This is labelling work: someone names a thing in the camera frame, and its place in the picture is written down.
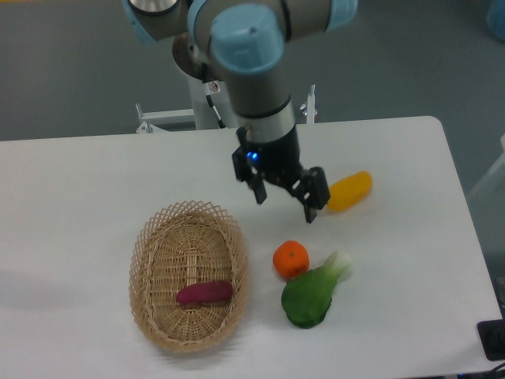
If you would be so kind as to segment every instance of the gray floor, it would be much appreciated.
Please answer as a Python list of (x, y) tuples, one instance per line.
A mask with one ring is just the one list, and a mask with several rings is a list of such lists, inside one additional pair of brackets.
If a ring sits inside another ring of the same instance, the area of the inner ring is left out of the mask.
[[(352, 24), (286, 49), (294, 102), (316, 83), (321, 122), (437, 117), (468, 192), (505, 134), (505, 43), (488, 33), (488, 6), (361, 0)], [(140, 45), (119, 0), (0, 4), (0, 141), (133, 133), (137, 102), (190, 107), (170, 51)], [(504, 203), (473, 210), (493, 277), (505, 275)]]

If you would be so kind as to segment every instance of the white table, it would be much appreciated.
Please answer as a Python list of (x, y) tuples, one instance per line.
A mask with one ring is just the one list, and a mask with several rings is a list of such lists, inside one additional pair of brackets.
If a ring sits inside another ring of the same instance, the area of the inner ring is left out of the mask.
[[(399, 378), (490, 369), (476, 323), (500, 318), (443, 129), (434, 118), (299, 127), (329, 182), (375, 179), (312, 225), (281, 189), (257, 206), (235, 181), (233, 130), (0, 143), (0, 370), (5, 378)], [(249, 241), (250, 306), (234, 335), (174, 357), (129, 308), (144, 222), (183, 200), (222, 205)], [(293, 327), (271, 255), (297, 239), (316, 267), (347, 250), (323, 324)]]

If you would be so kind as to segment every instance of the light blue joint cap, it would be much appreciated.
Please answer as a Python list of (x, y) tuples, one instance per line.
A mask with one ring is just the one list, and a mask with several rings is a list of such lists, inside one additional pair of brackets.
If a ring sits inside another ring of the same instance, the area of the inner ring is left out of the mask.
[(128, 3), (128, 0), (122, 0), (122, 3), (123, 7), (125, 8), (126, 15), (129, 18), (129, 22), (133, 27), (133, 31), (135, 31), (135, 34), (137, 34), (137, 37), (139, 38), (140, 42), (144, 45), (155, 43), (156, 40), (145, 31), (144, 27), (135, 17), (135, 13), (133, 13), (132, 6)]
[(200, 8), (205, 4), (207, 0), (195, 0), (193, 4), (189, 7), (188, 11), (188, 31), (193, 38), (193, 42), (201, 49), (201, 46), (198, 44), (198, 41), (195, 39), (195, 23), (198, 18), (198, 12), (200, 12)]
[(505, 0), (495, 0), (488, 12), (488, 27), (492, 34), (505, 41)]
[(253, 75), (270, 70), (281, 59), (284, 37), (273, 10), (242, 4), (214, 19), (211, 50), (219, 64), (230, 71)]
[(326, 31), (347, 24), (354, 18), (356, 9), (357, 0), (331, 0), (330, 22)]

